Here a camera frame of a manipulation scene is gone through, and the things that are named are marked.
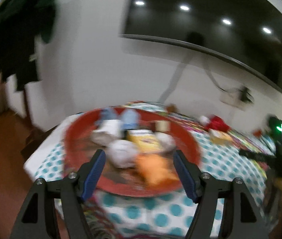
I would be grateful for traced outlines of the light blue sock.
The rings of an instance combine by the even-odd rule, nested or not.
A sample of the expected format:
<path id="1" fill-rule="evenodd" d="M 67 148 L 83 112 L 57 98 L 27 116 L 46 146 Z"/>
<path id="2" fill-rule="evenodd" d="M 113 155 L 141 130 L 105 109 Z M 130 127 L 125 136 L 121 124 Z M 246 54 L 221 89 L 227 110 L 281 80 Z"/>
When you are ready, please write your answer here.
<path id="1" fill-rule="evenodd" d="M 120 120 L 122 121 L 122 129 L 136 129 L 139 125 L 140 115 L 134 109 L 125 109 L 121 115 Z"/>

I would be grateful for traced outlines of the black wall television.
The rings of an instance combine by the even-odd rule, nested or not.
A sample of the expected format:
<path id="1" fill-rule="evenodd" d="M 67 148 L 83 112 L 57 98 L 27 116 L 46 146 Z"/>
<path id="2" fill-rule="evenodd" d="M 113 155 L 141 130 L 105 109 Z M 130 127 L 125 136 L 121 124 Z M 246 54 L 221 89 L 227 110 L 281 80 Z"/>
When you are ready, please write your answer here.
<path id="1" fill-rule="evenodd" d="M 129 0 L 121 34 L 217 57 L 282 93 L 282 13 L 268 0 Z"/>

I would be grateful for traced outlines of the small beige box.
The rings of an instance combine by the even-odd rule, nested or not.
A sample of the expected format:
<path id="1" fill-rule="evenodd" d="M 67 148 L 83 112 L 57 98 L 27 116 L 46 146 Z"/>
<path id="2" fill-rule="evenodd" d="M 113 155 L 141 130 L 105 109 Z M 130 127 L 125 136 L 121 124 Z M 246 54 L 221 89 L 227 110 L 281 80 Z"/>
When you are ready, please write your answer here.
<path id="1" fill-rule="evenodd" d="M 166 133 L 171 129 L 170 122 L 167 120 L 156 120 L 154 122 L 154 128 L 156 132 Z"/>

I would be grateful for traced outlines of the red round tray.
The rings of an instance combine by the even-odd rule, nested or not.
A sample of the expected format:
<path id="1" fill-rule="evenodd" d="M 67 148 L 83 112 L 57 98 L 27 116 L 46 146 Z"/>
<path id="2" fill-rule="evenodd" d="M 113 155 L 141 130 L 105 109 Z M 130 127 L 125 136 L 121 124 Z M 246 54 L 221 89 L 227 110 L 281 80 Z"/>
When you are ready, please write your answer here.
<path id="1" fill-rule="evenodd" d="M 170 131 L 168 134 L 173 136 L 177 149 L 182 150 L 189 162 L 200 165 L 200 146 L 180 120 L 157 112 L 140 109 L 137 109 L 137 112 L 140 114 L 142 127 L 156 120 L 169 121 Z M 91 159 L 97 149 L 105 149 L 90 140 L 91 132 L 97 128 L 95 122 L 99 119 L 100 113 L 101 109 L 95 109 L 80 116 L 77 115 L 77 119 L 66 129 L 63 140 L 66 154 L 65 174 L 71 170 L 78 170 L 82 164 Z M 107 160 L 97 188 L 120 196 L 156 197 L 179 190 L 182 188 L 182 184 L 176 180 L 160 187 L 149 188 L 135 169 L 118 169 Z"/>

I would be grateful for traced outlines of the white wall socket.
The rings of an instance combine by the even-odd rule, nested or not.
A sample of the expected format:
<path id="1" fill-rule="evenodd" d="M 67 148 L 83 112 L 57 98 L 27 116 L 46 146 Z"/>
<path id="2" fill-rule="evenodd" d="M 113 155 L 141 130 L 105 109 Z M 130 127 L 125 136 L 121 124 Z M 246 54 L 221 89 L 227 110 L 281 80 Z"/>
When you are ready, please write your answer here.
<path id="1" fill-rule="evenodd" d="M 226 105 L 246 110 L 248 106 L 254 103 L 254 98 L 251 95 L 251 90 L 246 86 L 233 88 L 223 91 L 220 96 L 220 101 Z"/>

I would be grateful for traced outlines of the dark hanging clothes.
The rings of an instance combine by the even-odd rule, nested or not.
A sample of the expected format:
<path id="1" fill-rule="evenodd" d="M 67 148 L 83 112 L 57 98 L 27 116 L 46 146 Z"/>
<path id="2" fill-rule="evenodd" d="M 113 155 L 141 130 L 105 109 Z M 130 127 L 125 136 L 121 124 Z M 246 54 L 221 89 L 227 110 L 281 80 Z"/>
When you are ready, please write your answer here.
<path id="1" fill-rule="evenodd" d="M 37 82 L 35 39 L 48 44 L 56 17 L 55 0 L 4 0 L 0 5 L 0 75 L 14 75 L 16 90 Z"/>

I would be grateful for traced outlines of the orange sock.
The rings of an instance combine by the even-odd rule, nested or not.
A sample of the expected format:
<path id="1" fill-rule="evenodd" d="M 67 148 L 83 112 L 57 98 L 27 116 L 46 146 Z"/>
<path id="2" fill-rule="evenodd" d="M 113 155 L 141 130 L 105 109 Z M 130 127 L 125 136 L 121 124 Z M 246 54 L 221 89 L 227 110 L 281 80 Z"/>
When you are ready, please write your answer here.
<path id="1" fill-rule="evenodd" d="M 148 187 L 159 187 L 179 180 L 168 160 L 158 154 L 139 154 L 135 159 L 138 174 Z"/>

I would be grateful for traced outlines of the white foam table top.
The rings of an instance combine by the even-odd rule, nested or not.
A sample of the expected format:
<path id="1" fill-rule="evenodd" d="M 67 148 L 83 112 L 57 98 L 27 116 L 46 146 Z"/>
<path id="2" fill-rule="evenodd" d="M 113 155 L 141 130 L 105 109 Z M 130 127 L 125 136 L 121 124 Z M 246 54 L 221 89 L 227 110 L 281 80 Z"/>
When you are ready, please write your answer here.
<path id="1" fill-rule="evenodd" d="M 44 159 L 63 139 L 67 127 L 81 115 L 82 113 L 68 116 L 61 124 L 56 127 L 54 131 L 52 131 L 52 133 L 46 139 L 44 139 L 41 144 L 39 144 L 39 147 L 25 162 L 24 170 L 32 181 L 35 180 L 35 173 Z"/>

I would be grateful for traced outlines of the yellow white small box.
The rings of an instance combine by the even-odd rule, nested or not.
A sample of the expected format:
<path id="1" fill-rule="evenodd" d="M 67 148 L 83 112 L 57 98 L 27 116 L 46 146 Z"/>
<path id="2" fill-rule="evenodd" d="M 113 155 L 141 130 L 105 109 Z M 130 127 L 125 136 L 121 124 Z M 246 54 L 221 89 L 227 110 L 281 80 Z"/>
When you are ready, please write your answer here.
<path id="1" fill-rule="evenodd" d="M 128 130 L 127 140 L 136 144 L 140 153 L 162 153 L 164 151 L 155 134 L 148 129 Z"/>

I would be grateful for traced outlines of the red sock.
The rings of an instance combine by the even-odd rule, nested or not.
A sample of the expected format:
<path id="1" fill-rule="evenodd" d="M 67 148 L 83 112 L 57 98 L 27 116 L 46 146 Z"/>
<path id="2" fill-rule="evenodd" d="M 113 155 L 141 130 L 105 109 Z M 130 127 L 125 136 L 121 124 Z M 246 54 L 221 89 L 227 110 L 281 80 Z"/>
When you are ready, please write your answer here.
<path id="1" fill-rule="evenodd" d="M 209 123 L 206 124 L 205 129 L 213 129 L 227 133 L 230 130 L 230 126 L 227 125 L 222 118 L 218 116 L 212 116 L 209 118 Z"/>

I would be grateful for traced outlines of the brown wrapped item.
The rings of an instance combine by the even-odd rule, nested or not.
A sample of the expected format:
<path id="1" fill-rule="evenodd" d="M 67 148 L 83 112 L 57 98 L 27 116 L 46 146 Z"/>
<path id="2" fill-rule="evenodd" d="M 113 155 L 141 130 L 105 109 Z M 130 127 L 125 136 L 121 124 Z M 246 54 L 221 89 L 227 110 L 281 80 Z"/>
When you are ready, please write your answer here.
<path id="1" fill-rule="evenodd" d="M 166 110 L 167 110 L 168 114 L 178 113 L 178 109 L 177 109 L 176 105 L 174 105 L 174 104 L 167 105 Z"/>

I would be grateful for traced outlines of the white fluffy sock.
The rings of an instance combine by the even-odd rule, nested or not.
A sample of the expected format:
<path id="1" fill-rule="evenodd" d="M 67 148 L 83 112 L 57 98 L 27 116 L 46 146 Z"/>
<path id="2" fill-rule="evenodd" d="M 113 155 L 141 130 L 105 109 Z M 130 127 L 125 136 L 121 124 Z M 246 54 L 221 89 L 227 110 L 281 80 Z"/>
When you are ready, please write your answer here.
<path id="1" fill-rule="evenodd" d="M 112 141 L 106 148 L 107 159 L 114 167 L 121 169 L 133 168 L 138 154 L 136 144 L 128 140 Z"/>

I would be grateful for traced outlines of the polka dot tablecloth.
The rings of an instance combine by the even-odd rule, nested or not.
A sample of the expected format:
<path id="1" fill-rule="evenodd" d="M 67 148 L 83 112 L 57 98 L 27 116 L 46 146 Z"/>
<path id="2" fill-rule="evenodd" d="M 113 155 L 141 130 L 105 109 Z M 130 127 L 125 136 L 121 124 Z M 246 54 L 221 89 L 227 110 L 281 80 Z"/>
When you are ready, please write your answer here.
<path id="1" fill-rule="evenodd" d="M 128 108 L 157 112 L 178 119 L 200 146 L 200 169 L 217 179 L 244 180 L 256 205 L 260 206 L 265 190 L 265 165 L 239 155 L 241 148 L 271 154 L 274 147 L 269 136 L 257 138 L 251 134 L 230 131 L 232 144 L 217 145 L 207 131 L 194 119 L 177 113 L 168 114 L 161 104 L 137 101 Z M 65 176 L 65 149 L 63 139 L 44 159 L 35 173 L 47 181 Z M 183 187 L 156 197 L 128 197 L 96 189 L 84 206 L 86 220 L 98 236 L 115 238 L 181 238 L 193 219 L 196 205 L 186 196 Z"/>

